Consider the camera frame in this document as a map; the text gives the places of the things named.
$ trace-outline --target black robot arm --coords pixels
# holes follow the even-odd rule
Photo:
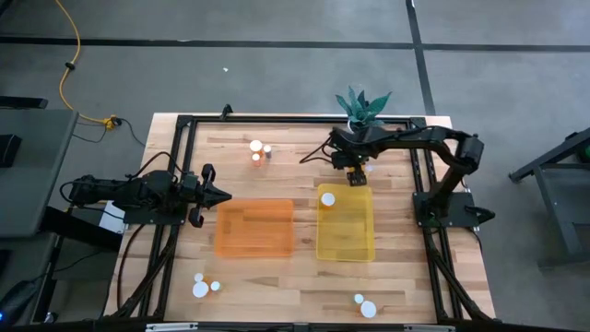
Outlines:
[[[457,148],[453,153],[446,145],[446,140],[455,140]],[[335,151],[327,154],[325,147],[333,148]],[[437,217],[445,219],[449,211],[453,208],[452,201],[456,205],[463,207],[470,206],[469,212],[462,211],[462,214],[474,215],[470,198],[460,195],[451,195],[454,189],[461,183],[465,175],[471,174],[478,169],[481,153],[483,152],[483,143],[477,135],[456,131],[441,126],[427,126],[423,128],[401,130],[386,130],[379,126],[368,127],[357,133],[349,133],[339,128],[334,128],[330,132],[330,137],[318,149],[322,149],[326,156],[330,157],[330,162],[335,169],[347,169],[347,178],[351,186],[367,184],[367,177],[362,169],[362,165],[369,158],[377,159],[379,154],[390,148],[421,148],[434,151],[442,161],[449,165],[446,174],[428,193],[416,193],[415,208],[422,211],[419,215],[424,217],[424,224],[431,225],[431,219]],[[300,162],[306,162],[311,155],[305,157]],[[472,219],[465,223],[481,223],[485,219],[490,219],[490,212],[477,208],[477,220]]]
[[[231,195],[213,185],[215,169],[203,166],[202,179],[192,172],[184,173],[179,180],[168,171],[152,171],[141,177],[128,175],[126,181],[96,179],[85,175],[72,184],[68,202],[78,206],[112,200],[125,211],[124,222],[129,224],[177,225],[186,217],[188,204],[196,204],[189,212],[189,221],[195,227],[203,225],[202,208],[211,208],[231,199]]]

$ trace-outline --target green plant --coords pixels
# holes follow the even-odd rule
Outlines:
[[[365,100],[365,91],[363,90],[357,98],[354,90],[348,87],[348,97],[350,98],[350,104],[344,100],[342,96],[336,95],[336,100],[347,112],[348,119],[350,120],[350,127],[355,130],[364,128],[370,125],[383,125],[384,122],[376,120],[375,117],[384,109],[387,100],[391,92],[387,95],[377,98],[372,102]]]

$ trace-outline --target yellow cable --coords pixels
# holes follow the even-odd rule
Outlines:
[[[65,10],[62,3],[59,0],[55,0],[55,3],[62,9],[65,16],[70,21],[70,24],[72,25],[72,28],[74,29],[74,32],[76,33],[76,41],[77,41],[76,55],[74,55],[74,58],[72,58],[72,61],[70,61],[70,64],[75,65],[77,58],[80,56],[80,49],[81,49],[80,33],[77,31],[76,23],[74,23],[74,20],[72,19],[70,14],[67,12],[67,10]],[[71,111],[74,111],[74,107],[72,107],[72,105],[70,105],[70,103],[67,102],[67,100],[65,99],[65,96],[64,96],[64,83],[65,83],[65,80],[67,79],[68,75],[70,74],[70,71],[71,71],[71,69],[69,67],[65,68],[65,72],[64,72],[64,75],[62,76],[62,80],[59,82],[59,96],[62,98],[62,101],[64,102],[65,106],[68,109],[70,109]],[[112,115],[111,117],[108,117],[108,118],[104,118],[104,119],[95,119],[95,118],[91,118],[89,116],[86,116],[84,114],[80,114],[80,117],[82,119],[87,120],[87,121],[106,125],[107,130],[111,130],[114,128],[114,122],[112,121],[112,118],[114,117],[114,115]]]

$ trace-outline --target concrete floor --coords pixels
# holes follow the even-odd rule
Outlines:
[[[64,5],[84,37],[412,41],[403,0],[68,0]],[[415,5],[424,42],[590,44],[590,3],[581,0],[415,0]],[[47,0],[15,1],[0,18],[0,34],[73,35]],[[74,47],[1,47],[0,94],[44,97],[48,109],[64,107],[57,84]],[[516,185],[506,176],[588,126],[589,55],[425,53],[436,113],[451,115],[455,128],[479,133],[486,144],[481,167],[468,183],[478,205],[497,213],[480,236],[496,313],[506,322],[590,327],[588,268],[537,269],[537,260],[555,255],[561,244],[534,181]],[[402,50],[88,46],[65,93],[80,112],[117,114],[145,139],[154,112],[219,112],[230,103],[246,113],[340,113],[334,94],[345,93],[347,85],[373,97],[392,90],[386,113],[425,114],[414,52]],[[100,129],[79,126],[77,134],[98,137]],[[98,145],[73,139],[58,183],[86,173],[121,177],[137,168],[141,155],[126,129],[109,133]],[[52,205],[65,203],[54,196]],[[98,288],[81,281],[71,286]],[[79,319],[98,314],[103,300],[88,308],[64,303],[65,316]]]

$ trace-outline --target wooden table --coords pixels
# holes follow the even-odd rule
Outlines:
[[[154,114],[143,162],[159,151],[170,151],[177,115]],[[428,116],[426,119],[428,125],[451,127],[447,116]],[[374,198],[375,260],[349,263],[316,259],[317,186],[347,182],[343,171],[334,170],[323,161],[298,162],[326,140],[332,126],[198,125],[191,169],[200,172],[204,163],[212,163],[217,170],[215,186],[233,194],[234,198],[292,199],[295,250],[289,258],[228,259],[215,256],[216,210],[212,208],[205,214],[202,229],[189,224],[182,227],[166,321],[435,323],[424,242],[414,221],[411,194],[415,186],[409,150],[387,150],[371,163],[374,171],[369,177],[369,185]],[[260,139],[273,147],[272,160],[260,168],[250,162],[248,146],[253,139]],[[181,146],[179,164],[182,164],[183,155]],[[435,154],[434,163],[437,175],[441,177],[446,165]],[[167,165],[166,158],[158,159],[147,172],[166,169]],[[423,182],[428,190],[426,176],[423,176]],[[133,229],[125,233],[120,256]],[[145,227],[131,245],[124,266],[124,299],[146,273],[154,229]],[[479,307],[494,316],[476,238],[463,229],[448,231],[456,276]],[[220,281],[222,291],[196,299],[192,288],[197,272]],[[118,277],[113,276],[105,314],[116,310]],[[441,284],[446,311],[451,313],[446,282]],[[150,312],[155,307],[159,280],[155,285]],[[368,320],[357,313],[353,295],[358,292],[377,305],[375,318]]]

